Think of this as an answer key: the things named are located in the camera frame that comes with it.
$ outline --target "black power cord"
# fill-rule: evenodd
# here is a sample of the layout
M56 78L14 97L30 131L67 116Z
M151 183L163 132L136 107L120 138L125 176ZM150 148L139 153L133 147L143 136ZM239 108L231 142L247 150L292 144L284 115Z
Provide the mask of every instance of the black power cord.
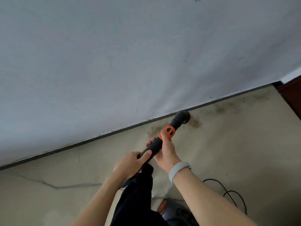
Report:
M237 205L236 205L235 201L233 200L233 198L231 197L231 195L230 195L229 193L230 193L230 192L237 193L237 194L239 195L239 197L241 198L241 200L243 201L243 205L244 205L244 208L245 208L245 214L247 215L247 211L246 211L246 203L244 202L242 196L241 196L238 192L236 192L236 191L234 191L234 190L229 190L229 191L227 191L226 188L223 186L223 184L222 184L220 181L218 181L218 180L216 180L216 179L213 179L213 178L205 179L203 182L206 182L206 181L208 181L208 180L212 180L212 181L216 181L216 182L220 183L220 185L221 185L221 186L224 188L224 190L226 191L226 192L224 193L223 197L224 197L226 194L228 194L229 197L231 198L231 200L233 201L233 203L235 204L236 207L237 207Z

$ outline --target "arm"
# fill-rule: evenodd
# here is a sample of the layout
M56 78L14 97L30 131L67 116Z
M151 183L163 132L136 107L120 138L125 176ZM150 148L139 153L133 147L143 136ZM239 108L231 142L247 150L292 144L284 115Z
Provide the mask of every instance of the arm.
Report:
M175 146L163 130L161 136L162 151L155 156L155 159L159 166L169 173L171 168L181 160L175 153ZM199 225L256 225L236 206L205 186L188 168L180 170L173 182Z
M130 152L116 163L113 173L107 177L93 199L74 221L72 226L103 226L115 194L123 182L136 174L151 156L151 150L137 159L140 152Z

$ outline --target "dust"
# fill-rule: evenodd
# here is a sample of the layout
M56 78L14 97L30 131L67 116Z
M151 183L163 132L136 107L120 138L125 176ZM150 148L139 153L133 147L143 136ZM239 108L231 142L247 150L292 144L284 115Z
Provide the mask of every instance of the dust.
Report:
M243 104L254 105L256 102L269 100L270 92L265 92L261 95L237 96L228 100L217 102L214 104L214 109L206 111L206 115L218 116L224 114L239 114L242 111Z
M167 125L168 123L164 122L162 124L152 126L148 132L148 137L149 138L157 137L160 134L161 130L165 128Z
M194 117L192 114L190 114L190 120L187 124L193 128L199 128L202 126L200 119L198 117Z

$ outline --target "black pants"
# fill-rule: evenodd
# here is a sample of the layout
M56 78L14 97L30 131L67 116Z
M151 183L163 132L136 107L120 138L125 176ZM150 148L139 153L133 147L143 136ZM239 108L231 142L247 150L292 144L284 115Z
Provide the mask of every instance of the black pants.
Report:
M136 180L125 188L116 206L111 226L168 226L160 213L151 210L152 173L153 167L147 164Z

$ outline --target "person's left hand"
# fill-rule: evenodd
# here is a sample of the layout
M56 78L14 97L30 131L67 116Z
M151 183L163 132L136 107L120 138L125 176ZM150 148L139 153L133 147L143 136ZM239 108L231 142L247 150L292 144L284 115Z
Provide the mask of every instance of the person's left hand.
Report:
M123 182L136 174L149 159L152 151L148 150L140 159L137 159L140 153L141 152L130 152L123 156L123 158L116 163L113 174L117 175Z

